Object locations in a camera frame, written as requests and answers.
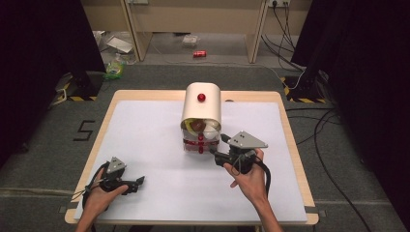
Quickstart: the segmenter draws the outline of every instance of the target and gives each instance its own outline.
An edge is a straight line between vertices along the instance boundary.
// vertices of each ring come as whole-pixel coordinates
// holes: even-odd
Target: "yellow and black tape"
[[[325,100],[320,96],[308,96],[304,95],[303,92],[297,89],[289,89],[289,87],[285,84],[286,77],[281,77],[280,80],[283,83],[283,90],[284,94],[288,101],[290,102],[303,102],[303,103],[325,103]]]

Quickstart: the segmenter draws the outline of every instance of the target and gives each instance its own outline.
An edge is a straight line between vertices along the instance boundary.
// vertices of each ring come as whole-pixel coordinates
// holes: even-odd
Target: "wrist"
[[[95,212],[85,209],[82,212],[81,218],[78,221],[75,232],[90,231],[91,226],[93,225],[94,221],[97,219],[97,216],[98,215]]]

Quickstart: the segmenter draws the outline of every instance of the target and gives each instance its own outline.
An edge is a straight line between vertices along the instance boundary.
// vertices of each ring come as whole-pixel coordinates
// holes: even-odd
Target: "finger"
[[[117,195],[120,195],[120,194],[124,193],[128,188],[129,188],[129,186],[123,185],[123,186],[120,186],[119,188],[116,188],[115,190],[111,191],[110,194],[113,194],[113,195],[117,196]]]
[[[98,181],[99,179],[101,179],[102,178],[102,175],[103,175],[103,171],[104,171],[105,169],[104,168],[102,168],[100,171],[99,171],[99,174],[97,174],[97,176],[96,176],[96,180],[94,180],[94,181]]]
[[[259,157],[261,160],[263,160],[264,153],[263,153],[262,149],[255,148],[255,152],[256,152],[256,156]]]
[[[231,164],[229,164],[229,163],[224,163],[223,164],[223,167],[226,169],[226,171],[231,175],[231,176],[233,176],[233,173],[232,173],[232,169],[234,169],[234,167],[231,165]]]
[[[230,185],[231,188],[235,188],[238,186],[238,183],[236,181],[233,181],[232,184]]]

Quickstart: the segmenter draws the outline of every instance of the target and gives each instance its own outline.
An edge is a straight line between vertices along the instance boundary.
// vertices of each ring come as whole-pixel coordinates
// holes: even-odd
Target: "black curtain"
[[[361,0],[338,12],[345,1],[324,2],[313,0],[293,61],[328,73],[360,156],[410,230],[410,3]]]
[[[65,73],[104,72],[85,12],[76,1],[2,1],[0,166],[31,133]]]

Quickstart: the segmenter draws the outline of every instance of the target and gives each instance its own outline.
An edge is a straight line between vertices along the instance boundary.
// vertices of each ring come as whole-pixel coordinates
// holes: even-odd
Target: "plastic bag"
[[[109,62],[106,67],[106,73],[103,75],[105,79],[119,79],[123,76],[125,62],[121,59],[119,53],[116,53],[115,55],[115,59]]]

